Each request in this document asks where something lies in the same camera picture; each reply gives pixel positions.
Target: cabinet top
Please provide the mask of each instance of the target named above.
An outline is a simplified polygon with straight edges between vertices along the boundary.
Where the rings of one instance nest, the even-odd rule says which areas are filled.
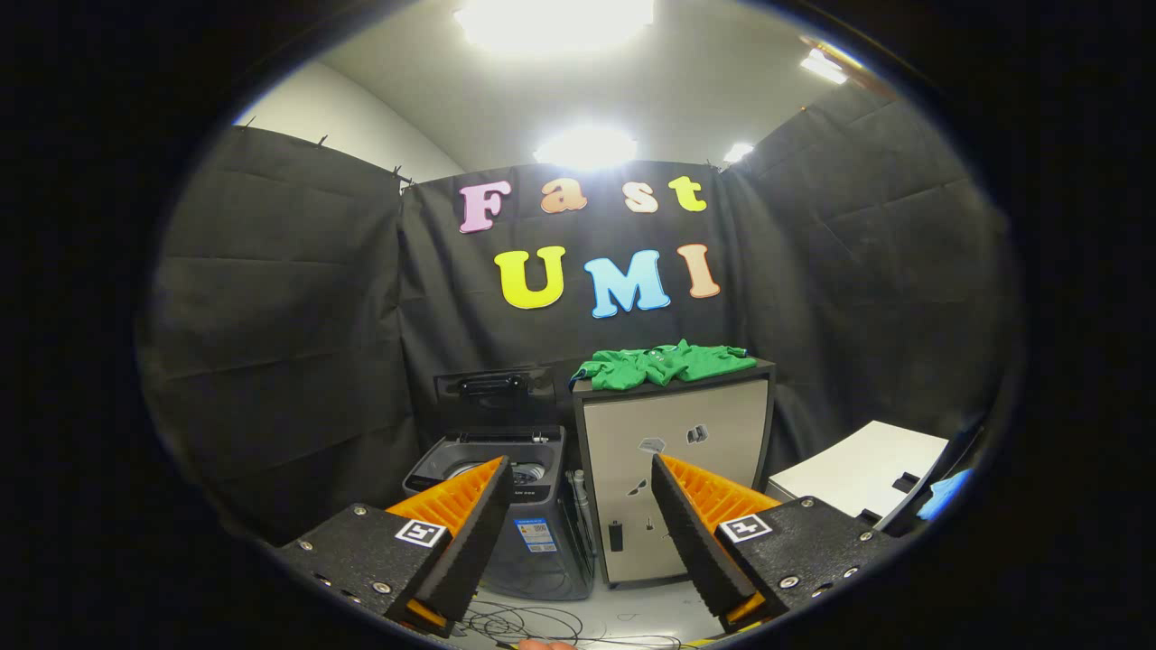
[[[734,372],[717,375],[714,377],[705,377],[703,379],[698,379],[697,382],[683,382],[681,379],[670,379],[670,383],[667,384],[666,386],[660,386],[658,384],[652,384],[650,382],[643,382],[642,384],[624,391],[595,391],[592,387],[591,379],[579,379],[575,382],[573,397],[576,399],[603,399],[603,398],[616,398],[625,396],[639,396],[647,393],[670,393],[677,391],[705,389],[710,386],[731,384],[743,379],[753,379],[756,377],[765,377],[770,381],[775,379],[773,362],[764,361],[758,357],[751,357],[751,359],[755,360],[755,365],[751,368],[743,368],[742,370],[735,370]]]

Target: yellow letter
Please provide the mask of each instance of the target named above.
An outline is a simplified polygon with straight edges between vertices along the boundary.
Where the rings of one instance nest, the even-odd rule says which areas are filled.
[[[494,258],[494,264],[502,269],[502,295],[507,303],[518,309],[538,309],[554,304],[562,297],[562,256],[566,250],[562,246],[538,249],[538,257],[546,263],[546,288],[531,291],[526,288],[526,251],[506,251]]]
[[[654,212],[658,209],[658,201],[651,194],[654,190],[645,183],[627,183],[622,186],[622,193],[627,195],[627,207],[632,212]]]
[[[586,197],[581,195],[581,187],[573,178],[556,178],[542,186],[542,209],[554,214],[566,209],[581,209],[586,207]]]
[[[702,201],[695,195],[695,192],[702,190],[703,186],[691,180],[689,176],[675,178],[668,187],[674,190],[675,195],[679,197],[679,205],[682,206],[682,209],[689,212],[703,212],[706,209],[706,201]]]

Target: cabinet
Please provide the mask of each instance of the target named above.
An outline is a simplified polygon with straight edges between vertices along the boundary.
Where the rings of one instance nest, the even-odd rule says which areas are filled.
[[[765,461],[775,365],[630,391],[575,386],[603,577],[610,583],[687,573],[650,489],[654,452],[756,486]]]

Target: ceiling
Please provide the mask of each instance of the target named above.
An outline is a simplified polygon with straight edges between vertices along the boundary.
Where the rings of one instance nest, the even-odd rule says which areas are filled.
[[[323,57],[466,171],[533,163],[551,134],[609,124],[637,157],[721,163],[835,86],[799,66],[799,30],[726,0],[655,0],[654,23],[601,52],[521,57],[466,42],[453,12],[425,0]]]

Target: tangled wire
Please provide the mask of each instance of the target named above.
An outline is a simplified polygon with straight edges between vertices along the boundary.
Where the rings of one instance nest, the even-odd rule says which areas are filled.
[[[541,638],[544,641],[562,641],[565,643],[570,643],[576,648],[580,648],[583,643],[590,644],[598,642],[613,645],[629,645],[632,648],[653,648],[653,649],[668,649],[668,650],[682,650],[683,648],[694,649],[692,645],[687,645],[680,638],[664,634],[607,636],[606,630],[603,629],[601,636],[583,636],[581,633],[583,629],[585,629],[585,626],[583,625],[581,619],[579,619],[578,616],[576,616],[570,612],[566,612],[565,610],[560,610],[557,607],[540,607],[540,606],[514,607],[503,603],[494,603],[490,600],[475,599],[474,606],[476,605],[488,605],[491,607],[496,607],[496,610],[492,612],[477,612],[472,606],[470,610],[467,611],[468,615],[462,621],[462,626],[466,629],[473,630],[495,643],[517,645],[517,643],[523,638]],[[562,614],[563,616],[568,616],[571,620],[558,618],[548,612],[555,612],[557,614]],[[535,631],[534,629],[527,627],[524,614],[540,616],[542,619],[548,619],[550,621],[554,621],[569,629],[570,635],[549,636]],[[540,625],[549,626],[550,623],[542,621]],[[652,641],[661,640],[661,642],[645,643],[644,641],[647,640]]]

